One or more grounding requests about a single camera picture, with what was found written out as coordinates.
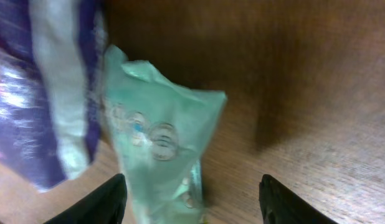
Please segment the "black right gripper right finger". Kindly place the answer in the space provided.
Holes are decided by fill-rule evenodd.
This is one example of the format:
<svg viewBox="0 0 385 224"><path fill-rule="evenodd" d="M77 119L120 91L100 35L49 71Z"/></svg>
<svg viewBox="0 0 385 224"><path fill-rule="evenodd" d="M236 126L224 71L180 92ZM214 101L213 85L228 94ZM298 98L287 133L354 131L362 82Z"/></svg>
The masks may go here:
<svg viewBox="0 0 385 224"><path fill-rule="evenodd" d="M269 174L259 185L264 224L337 224Z"/></svg>

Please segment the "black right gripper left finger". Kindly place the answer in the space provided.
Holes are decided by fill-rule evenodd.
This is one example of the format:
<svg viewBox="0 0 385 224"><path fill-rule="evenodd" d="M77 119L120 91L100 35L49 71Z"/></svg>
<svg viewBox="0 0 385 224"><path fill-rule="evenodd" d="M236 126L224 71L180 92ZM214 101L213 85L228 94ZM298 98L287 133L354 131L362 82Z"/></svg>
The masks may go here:
<svg viewBox="0 0 385 224"><path fill-rule="evenodd" d="M121 224L126 201L125 176L116 174L46 224Z"/></svg>

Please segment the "mint green wipes pack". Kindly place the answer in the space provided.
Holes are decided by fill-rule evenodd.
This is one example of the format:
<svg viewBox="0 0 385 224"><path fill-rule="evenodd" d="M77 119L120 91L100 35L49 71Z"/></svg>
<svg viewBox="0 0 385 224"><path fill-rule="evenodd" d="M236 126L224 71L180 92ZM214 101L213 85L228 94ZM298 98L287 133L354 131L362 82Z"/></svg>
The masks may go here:
<svg viewBox="0 0 385 224"><path fill-rule="evenodd" d="M104 59L107 125L136 222L202 223L201 157L226 94L177 85L114 45Z"/></svg>

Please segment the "red purple tissue pack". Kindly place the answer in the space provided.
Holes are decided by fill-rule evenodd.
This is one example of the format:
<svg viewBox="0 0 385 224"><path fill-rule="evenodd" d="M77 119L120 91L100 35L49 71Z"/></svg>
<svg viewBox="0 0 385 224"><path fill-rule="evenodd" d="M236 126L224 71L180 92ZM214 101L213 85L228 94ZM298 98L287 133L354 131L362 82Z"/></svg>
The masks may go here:
<svg viewBox="0 0 385 224"><path fill-rule="evenodd" d="M0 0L0 162L41 192L95 158L104 45L100 1Z"/></svg>

